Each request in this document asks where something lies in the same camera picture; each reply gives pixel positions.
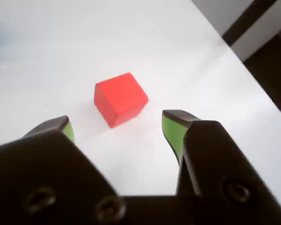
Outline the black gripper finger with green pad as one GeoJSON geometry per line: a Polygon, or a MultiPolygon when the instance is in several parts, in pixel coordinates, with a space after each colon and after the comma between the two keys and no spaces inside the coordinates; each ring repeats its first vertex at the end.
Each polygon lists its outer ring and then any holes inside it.
{"type": "Polygon", "coordinates": [[[163,110],[163,135],[179,165],[177,195],[197,200],[208,225],[281,225],[281,206],[221,123],[163,110]]]}
{"type": "Polygon", "coordinates": [[[126,205],[77,148],[67,116],[0,146],[0,225],[121,225],[126,205]]]}

